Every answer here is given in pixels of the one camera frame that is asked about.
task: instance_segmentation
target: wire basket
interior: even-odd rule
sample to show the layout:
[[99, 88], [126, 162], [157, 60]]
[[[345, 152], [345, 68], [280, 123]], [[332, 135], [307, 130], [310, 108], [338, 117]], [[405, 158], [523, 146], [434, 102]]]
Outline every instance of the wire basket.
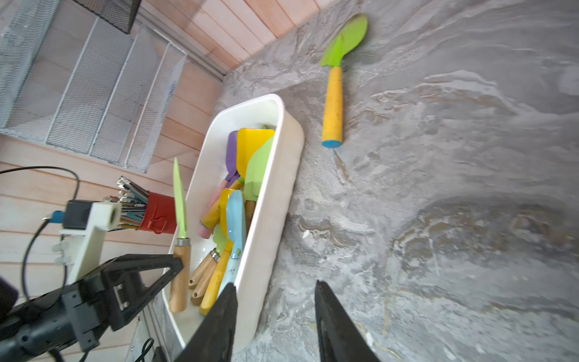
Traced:
[[103, 18], [107, 23], [129, 34], [141, 0], [74, 0]]
[[60, 0], [8, 0], [0, 6], [0, 128], [12, 112]]
[[[0, 133], [146, 172], [186, 55], [148, 26], [131, 36], [67, 6]], [[64, 11], [92, 22], [69, 14], [59, 22]]]

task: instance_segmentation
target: green trowel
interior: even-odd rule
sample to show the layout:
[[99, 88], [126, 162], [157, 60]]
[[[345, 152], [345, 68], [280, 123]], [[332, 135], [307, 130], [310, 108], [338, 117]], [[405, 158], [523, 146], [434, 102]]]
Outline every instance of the green trowel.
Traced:
[[328, 93], [324, 111], [322, 146], [335, 148], [342, 144], [342, 58], [354, 49], [366, 35], [368, 18], [364, 14], [354, 15], [336, 34], [322, 56], [321, 66], [329, 65]]

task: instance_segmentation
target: yellow trowel handle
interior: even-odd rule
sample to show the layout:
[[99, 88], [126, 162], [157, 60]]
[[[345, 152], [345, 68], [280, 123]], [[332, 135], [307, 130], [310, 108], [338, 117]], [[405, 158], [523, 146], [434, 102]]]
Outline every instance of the yellow trowel handle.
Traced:
[[324, 111], [322, 146], [336, 148], [342, 144], [342, 68], [333, 67], [329, 73], [328, 93]]

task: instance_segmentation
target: cable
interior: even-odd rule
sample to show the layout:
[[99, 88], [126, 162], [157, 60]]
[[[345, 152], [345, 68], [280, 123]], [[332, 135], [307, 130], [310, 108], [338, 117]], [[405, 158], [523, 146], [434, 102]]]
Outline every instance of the cable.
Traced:
[[145, 362], [145, 356], [151, 348], [153, 348], [153, 344], [155, 340], [153, 338], [149, 338], [143, 343], [143, 348], [141, 349], [141, 355], [135, 360], [135, 362]]
[[17, 167], [15, 169], [9, 169], [9, 170], [4, 170], [4, 171], [0, 171], [0, 175], [3, 173], [8, 173], [8, 172], [13, 172], [13, 171], [22, 171], [22, 170], [34, 170], [34, 169], [52, 169], [52, 170], [61, 170], [61, 171], [66, 171], [66, 172], [70, 172], [72, 175], [74, 175], [74, 178], [76, 178], [76, 188], [74, 190], [74, 194], [72, 195], [72, 199], [76, 200], [76, 196], [78, 194], [78, 188], [80, 187], [80, 178], [78, 177], [78, 175], [76, 174], [76, 172], [71, 171], [69, 169], [65, 169], [64, 167], [56, 167], [56, 166], [28, 166], [28, 167]]
[[56, 349], [51, 349], [50, 351], [48, 351], [48, 354], [51, 355], [56, 362], [64, 362], [62, 355]]
[[[14, 169], [8, 169], [8, 170], [0, 171], [0, 175], [8, 173], [8, 172], [22, 171], [22, 170], [35, 170], [35, 169], [52, 169], [52, 170], [61, 170], [61, 171], [66, 171], [66, 172], [71, 173], [76, 178], [76, 187], [74, 190], [74, 194], [72, 195], [72, 199], [73, 200], [76, 199], [76, 196], [78, 195], [78, 189], [80, 187], [80, 178], [78, 177], [76, 172], [69, 170], [69, 169], [65, 169], [63, 167], [56, 167], [56, 166], [17, 167]], [[20, 269], [20, 277], [21, 277], [21, 283], [22, 283], [22, 293], [24, 294], [24, 297], [26, 298], [27, 302], [30, 301], [30, 295], [28, 295], [28, 289], [26, 288], [26, 263], [28, 261], [28, 255], [30, 253], [30, 249], [32, 248], [32, 245], [34, 244], [34, 241], [36, 241], [36, 239], [38, 238], [38, 235], [40, 235], [42, 233], [42, 231], [44, 230], [44, 228], [46, 227], [46, 225], [49, 222], [50, 222], [50, 219], [45, 219], [42, 222], [42, 225], [38, 228], [36, 233], [33, 235], [32, 240], [30, 240], [30, 242], [28, 243], [28, 246], [26, 248], [26, 251], [24, 252], [24, 259], [22, 260], [22, 267]], [[64, 287], [66, 286], [68, 270], [67, 270], [66, 264], [63, 264], [63, 267], [64, 267], [64, 278], [63, 278], [63, 285], [60, 287], [60, 293], [58, 294], [58, 297], [54, 300], [54, 302], [52, 302], [52, 304], [50, 304], [48, 307], [45, 307], [44, 310], [52, 308], [58, 302], [58, 300], [60, 299], [60, 297], [62, 295], [62, 291], [63, 291]]]
[[86, 351], [86, 352], [82, 355], [82, 358], [81, 358], [78, 362], [85, 362], [86, 357], [87, 357], [88, 355], [89, 355], [89, 351]]
[[36, 230], [36, 232], [34, 233], [34, 236], [32, 237], [32, 240], [30, 240], [30, 242], [28, 243], [28, 247], [26, 248], [26, 251], [24, 252], [24, 259], [22, 260], [22, 268], [20, 269], [20, 283], [22, 284], [22, 293], [24, 294], [24, 297], [26, 297], [26, 301], [30, 301], [30, 295], [28, 295], [28, 288], [26, 287], [26, 260], [28, 259], [28, 254], [30, 253], [30, 249], [32, 248], [32, 244], [34, 244], [34, 241], [36, 241], [36, 238], [38, 237], [38, 235], [40, 235], [40, 233], [44, 230], [44, 228], [46, 227], [46, 225], [48, 225], [48, 223], [50, 222], [50, 219], [45, 219], [42, 222], [42, 225], [40, 225], [40, 227], [38, 228], [38, 230]]

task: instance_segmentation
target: white plastic bin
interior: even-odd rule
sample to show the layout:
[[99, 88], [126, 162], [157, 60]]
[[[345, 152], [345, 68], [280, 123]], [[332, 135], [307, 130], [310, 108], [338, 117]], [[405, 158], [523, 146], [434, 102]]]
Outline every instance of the white plastic bin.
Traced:
[[[234, 351], [246, 347], [257, 329], [303, 149], [302, 126], [285, 111], [279, 96], [268, 94], [255, 98], [228, 108], [215, 117], [205, 137], [186, 197], [193, 272], [215, 247], [211, 239], [204, 240], [196, 232], [207, 203], [228, 173], [225, 154], [229, 133], [241, 128], [258, 129], [263, 125], [275, 128], [276, 135], [235, 280], [238, 307]], [[168, 299], [169, 286], [163, 289], [167, 311]], [[179, 341], [185, 347], [204, 317], [199, 313], [199, 307], [190, 302], [184, 312], [169, 312], [169, 315]]]

